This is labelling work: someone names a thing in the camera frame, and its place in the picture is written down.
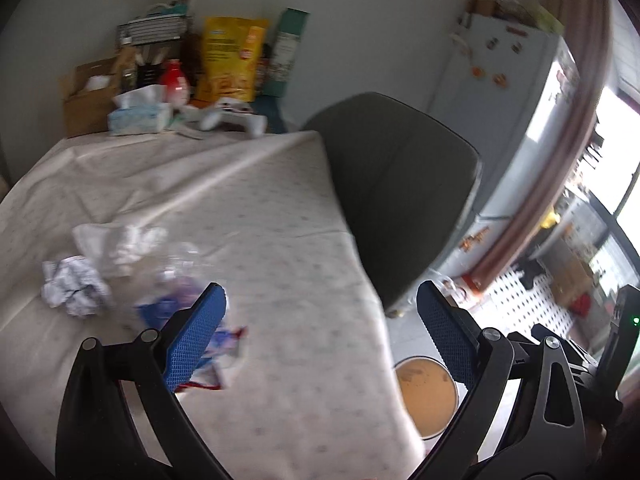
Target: cardboard box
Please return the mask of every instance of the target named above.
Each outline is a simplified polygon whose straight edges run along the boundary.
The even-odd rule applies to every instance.
[[[559,306],[568,308],[579,296],[593,288],[593,271],[576,256],[569,259],[562,270],[554,274],[551,293]]]
[[[497,4],[495,0],[476,0],[473,12],[481,16],[493,16],[495,14]]]
[[[116,108],[112,99],[120,93],[122,69],[135,63],[135,55],[135,48],[128,46],[116,57],[77,66],[71,74],[60,78],[67,137],[108,130],[107,115]],[[110,75],[109,85],[98,90],[84,90],[84,85],[94,75]]]

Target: curtain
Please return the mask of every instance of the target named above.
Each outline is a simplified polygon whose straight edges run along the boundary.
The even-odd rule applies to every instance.
[[[610,63],[609,0],[538,1],[564,25],[564,40],[574,56],[580,82],[558,145],[536,186],[502,237],[466,277],[479,290],[485,290],[516,259],[560,195],[564,181],[591,137],[596,105]]]

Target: red object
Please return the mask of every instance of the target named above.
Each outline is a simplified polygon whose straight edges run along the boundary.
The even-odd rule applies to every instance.
[[[460,276],[460,278],[462,278],[462,280],[465,282],[465,285],[468,286],[469,290],[474,296],[482,296],[482,290],[480,290],[476,286],[474,280],[471,279],[471,276],[469,276],[468,274],[463,274],[462,276]]]
[[[515,28],[515,27],[507,27],[507,32],[510,32],[511,34],[516,34],[517,36],[522,36],[523,38],[526,38],[529,33],[526,30],[520,30],[519,28]]]
[[[166,98],[174,108],[184,106],[189,101],[189,83],[180,69],[180,61],[170,59],[166,62],[166,70],[158,81],[166,86]]]
[[[577,314],[580,317],[587,317],[589,313],[589,309],[591,308],[591,296],[589,296],[586,292],[579,296],[577,300],[575,300],[569,310],[571,310],[574,314]]]

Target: white tablecloth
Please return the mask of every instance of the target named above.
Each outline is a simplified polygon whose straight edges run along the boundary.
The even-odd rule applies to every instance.
[[[70,231],[87,222],[163,226],[169,240],[192,242],[206,278],[226,289],[229,325],[248,326],[232,386],[181,399],[236,479],[398,480],[420,462],[380,300],[318,134],[97,134],[62,140],[0,204],[0,401],[50,469],[80,342],[131,340],[113,315],[78,319],[39,297],[41,262],[77,253]],[[120,302],[125,282],[112,283]],[[162,460],[127,393],[149,454]]]

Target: gray chair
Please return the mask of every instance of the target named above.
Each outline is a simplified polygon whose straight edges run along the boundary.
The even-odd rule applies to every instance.
[[[360,260],[388,311],[462,236],[478,153],[428,115],[373,92],[322,110],[303,129],[322,136]]]

